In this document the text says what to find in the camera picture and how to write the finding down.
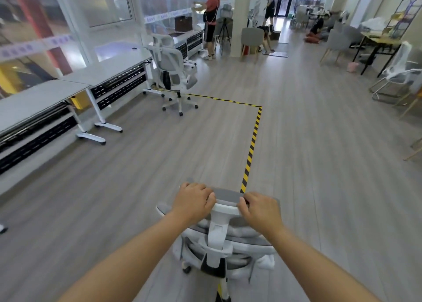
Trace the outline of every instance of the desk leg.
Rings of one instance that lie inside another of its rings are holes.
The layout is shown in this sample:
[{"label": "desk leg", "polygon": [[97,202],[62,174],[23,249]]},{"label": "desk leg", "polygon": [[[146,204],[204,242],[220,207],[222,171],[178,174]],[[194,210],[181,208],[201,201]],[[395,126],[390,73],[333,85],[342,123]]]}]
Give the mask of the desk leg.
[{"label": "desk leg", "polygon": [[87,133],[87,130],[84,129],[84,127],[82,126],[82,122],[81,122],[79,116],[77,115],[77,113],[75,112],[75,109],[71,105],[68,105],[67,108],[69,109],[69,111],[71,111],[73,117],[75,118],[76,122],[78,123],[78,128],[81,131],[81,132],[78,132],[76,134],[78,138],[93,140],[93,141],[96,141],[98,143],[101,143],[101,145],[106,144],[105,139],[103,139],[102,137]]},{"label": "desk leg", "polygon": [[0,234],[6,233],[9,228],[0,224]]},{"label": "desk leg", "polygon": [[379,50],[379,44],[377,44],[377,46],[374,47],[372,53],[369,55],[368,59],[366,60],[365,67],[363,68],[362,72],[360,73],[361,75],[363,75],[364,72],[366,71],[366,69],[369,65],[369,62],[372,61],[372,63],[373,63],[373,59],[375,58],[375,55],[377,54],[378,50]]},{"label": "desk leg", "polygon": [[143,89],[143,93],[144,93],[144,95],[146,93],[154,93],[154,94],[161,95],[161,97],[165,97],[165,95],[164,95],[163,92],[158,91],[158,90],[153,90],[151,88],[151,85],[150,85],[150,82],[149,81],[154,81],[154,77],[152,75],[152,70],[151,70],[151,67],[152,67],[151,65],[152,65],[152,62],[150,64],[147,64],[145,66],[145,70],[146,70],[146,86],[147,86],[147,88],[146,89]]},{"label": "desk leg", "polygon": [[387,68],[388,64],[390,64],[391,60],[393,59],[393,57],[396,55],[398,49],[400,48],[401,44],[396,48],[396,50],[394,51],[393,54],[391,54],[390,58],[388,59],[387,63],[385,63],[384,67],[382,68],[381,72],[379,72],[377,77],[380,77],[382,72]]},{"label": "desk leg", "polygon": [[364,41],[365,41],[365,37],[363,37],[363,38],[362,38],[362,40],[360,41],[359,48],[357,49],[356,55],[355,55],[355,57],[353,58],[353,61],[352,61],[352,62],[354,62],[354,61],[356,60],[356,57],[359,55],[359,52],[360,52],[360,50],[361,50],[361,48],[362,48],[362,45],[363,45],[363,42],[364,42]]},{"label": "desk leg", "polygon": [[113,124],[107,123],[106,119],[105,119],[105,118],[103,117],[103,115],[101,114],[101,110],[100,110],[100,108],[98,107],[97,101],[95,100],[94,96],[92,95],[91,89],[88,87],[88,88],[86,88],[86,89],[85,89],[85,91],[87,92],[88,97],[89,97],[89,100],[91,101],[92,106],[94,107],[95,112],[97,113],[98,118],[100,119],[100,121],[99,121],[99,122],[94,123],[94,125],[95,125],[96,127],[103,126],[103,127],[105,127],[105,128],[109,128],[109,129],[111,129],[111,130],[118,131],[118,132],[120,132],[120,133],[121,133],[121,132],[123,132],[123,129],[122,129],[120,126],[117,126],[117,125],[113,125]]}]

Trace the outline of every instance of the right hand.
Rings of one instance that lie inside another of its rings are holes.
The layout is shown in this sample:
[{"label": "right hand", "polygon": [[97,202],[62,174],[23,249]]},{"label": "right hand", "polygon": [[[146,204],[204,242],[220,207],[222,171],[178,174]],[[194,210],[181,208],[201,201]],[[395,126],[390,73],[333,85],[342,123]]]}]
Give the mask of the right hand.
[{"label": "right hand", "polygon": [[257,192],[248,192],[239,199],[237,207],[246,222],[267,240],[284,229],[278,202]]}]

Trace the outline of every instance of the tripod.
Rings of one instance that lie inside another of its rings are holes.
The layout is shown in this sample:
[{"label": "tripod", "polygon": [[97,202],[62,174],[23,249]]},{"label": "tripod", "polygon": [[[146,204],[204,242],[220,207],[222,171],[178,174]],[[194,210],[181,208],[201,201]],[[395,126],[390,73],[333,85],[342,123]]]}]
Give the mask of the tripod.
[{"label": "tripod", "polygon": [[223,56],[224,39],[225,39],[226,36],[227,36],[227,39],[229,40],[229,44],[230,44],[230,47],[231,47],[232,43],[230,41],[229,29],[227,28],[227,18],[224,17],[223,25],[221,26],[220,33],[219,33],[217,41],[215,43],[215,49],[217,49],[218,42],[220,42],[221,55],[222,56]]}]

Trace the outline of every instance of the person sitting on floor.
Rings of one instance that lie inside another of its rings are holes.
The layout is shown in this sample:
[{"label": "person sitting on floor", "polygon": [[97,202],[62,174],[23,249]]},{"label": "person sitting on floor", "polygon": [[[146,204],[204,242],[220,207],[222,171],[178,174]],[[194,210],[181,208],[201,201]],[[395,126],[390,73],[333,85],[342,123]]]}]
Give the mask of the person sitting on floor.
[{"label": "person sitting on floor", "polygon": [[324,27],[324,21],[329,19],[331,17],[330,13],[324,14],[324,16],[319,17],[319,19],[316,21],[313,27],[311,27],[310,32],[305,37],[306,43],[315,43],[319,44],[319,41],[321,39],[320,32],[322,28]]},{"label": "person sitting on floor", "polygon": [[262,46],[264,47],[266,53],[269,54],[275,52],[275,50],[271,48],[270,44],[270,28],[268,26],[258,26],[257,28],[264,31],[264,41],[262,42]]}]

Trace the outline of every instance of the wooden floor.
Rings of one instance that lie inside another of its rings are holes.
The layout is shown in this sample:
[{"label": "wooden floor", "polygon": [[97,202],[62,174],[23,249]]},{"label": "wooden floor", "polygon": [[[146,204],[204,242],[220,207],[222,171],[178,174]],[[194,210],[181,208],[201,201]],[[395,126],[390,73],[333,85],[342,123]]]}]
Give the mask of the wooden floor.
[{"label": "wooden floor", "polygon": [[[383,301],[422,296],[420,118],[397,120],[374,102],[375,80],[345,71],[349,57],[319,59],[324,45],[283,36],[289,58],[219,56],[199,63],[198,94],[262,105],[248,190],[280,199],[285,224]],[[77,141],[15,187],[0,208],[0,300],[54,301],[76,279],[157,219],[178,185],[193,178],[240,190],[257,109],[197,98],[199,109],[161,111],[139,96],[101,130],[106,146]],[[280,258],[251,283],[232,281],[234,302],[307,301]],[[167,254],[136,301],[215,299],[216,281],[184,275]]]}]

